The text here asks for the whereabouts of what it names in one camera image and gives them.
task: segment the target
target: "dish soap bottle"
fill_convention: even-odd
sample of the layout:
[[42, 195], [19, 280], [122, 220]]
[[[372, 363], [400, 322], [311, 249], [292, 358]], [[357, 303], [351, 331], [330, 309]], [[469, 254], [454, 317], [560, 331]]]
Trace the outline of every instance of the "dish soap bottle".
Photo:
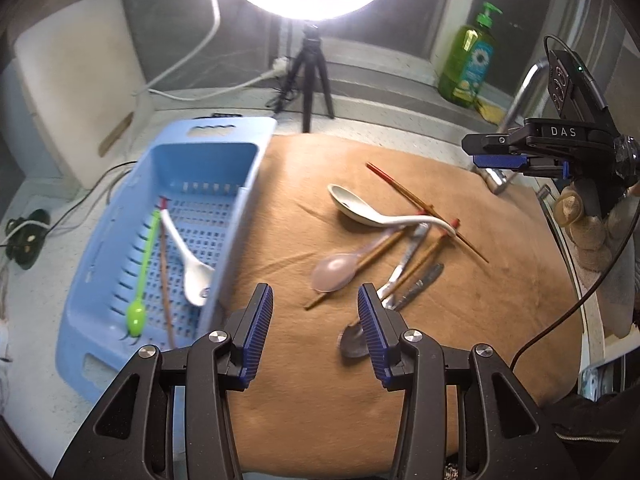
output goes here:
[[484, 12], [476, 17], [478, 26], [463, 25], [460, 28], [438, 83], [442, 97], [465, 108], [476, 102], [494, 54], [492, 11], [502, 13], [498, 7], [485, 2]]

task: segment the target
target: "blue drain basket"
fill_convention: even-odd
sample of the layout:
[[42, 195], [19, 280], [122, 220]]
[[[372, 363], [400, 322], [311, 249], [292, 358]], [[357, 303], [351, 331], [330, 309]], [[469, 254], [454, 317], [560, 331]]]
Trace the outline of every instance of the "blue drain basket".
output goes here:
[[138, 340], [127, 336], [125, 322], [160, 196], [170, 200], [169, 213], [191, 251], [215, 269], [206, 305], [190, 305], [180, 255], [167, 239], [177, 346], [190, 345], [222, 322], [255, 203], [258, 168], [275, 126], [271, 118], [173, 123], [120, 186], [84, 251], [58, 335], [58, 372], [85, 399], [96, 402], [103, 393], [84, 375], [88, 357], [120, 370], [142, 345], [168, 349], [158, 240], [146, 276], [146, 325]]

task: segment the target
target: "white cutting board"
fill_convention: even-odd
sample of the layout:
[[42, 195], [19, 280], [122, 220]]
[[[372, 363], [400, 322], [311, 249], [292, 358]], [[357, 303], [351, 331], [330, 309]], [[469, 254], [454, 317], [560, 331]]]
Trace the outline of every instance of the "white cutting board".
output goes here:
[[[152, 113], [122, 0], [82, 0], [22, 33], [14, 46], [26, 100], [63, 173], [86, 189], [122, 161], [130, 136]], [[104, 158], [98, 146], [136, 110]]]

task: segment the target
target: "green spoon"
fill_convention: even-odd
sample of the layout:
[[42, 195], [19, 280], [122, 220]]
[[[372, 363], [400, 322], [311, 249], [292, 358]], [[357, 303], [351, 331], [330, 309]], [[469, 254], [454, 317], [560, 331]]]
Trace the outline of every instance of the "green spoon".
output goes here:
[[156, 233], [158, 232], [158, 226], [160, 224], [160, 212], [154, 211], [153, 218], [151, 219], [151, 229], [145, 243], [145, 252], [142, 255], [142, 265], [140, 266], [140, 274], [138, 275], [138, 288], [136, 289], [136, 297], [127, 307], [127, 329], [129, 335], [132, 337], [140, 337], [142, 330], [145, 327], [146, 321], [146, 307], [142, 301], [142, 296], [145, 293], [146, 283], [146, 271], [149, 267], [149, 260], [151, 259], [151, 253], [154, 248], [154, 241], [156, 240]]

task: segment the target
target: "white ceramic spoon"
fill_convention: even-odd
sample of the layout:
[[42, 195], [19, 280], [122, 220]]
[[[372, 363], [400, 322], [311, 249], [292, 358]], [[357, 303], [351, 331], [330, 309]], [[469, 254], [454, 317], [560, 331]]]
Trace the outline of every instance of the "white ceramic spoon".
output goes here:
[[164, 228], [174, 241], [182, 256], [184, 265], [184, 295], [189, 303], [195, 306], [204, 306], [209, 295], [209, 284], [213, 277], [214, 270], [197, 259], [184, 243], [178, 229], [175, 228], [174, 221], [171, 220], [166, 209], [160, 210], [160, 218]]
[[390, 227], [394, 225], [434, 224], [443, 228], [451, 236], [456, 236], [456, 230], [444, 220], [427, 215], [415, 216], [385, 216], [373, 209], [359, 196], [348, 189], [336, 184], [327, 186], [329, 194], [336, 207], [349, 218], [364, 225], [373, 227]]

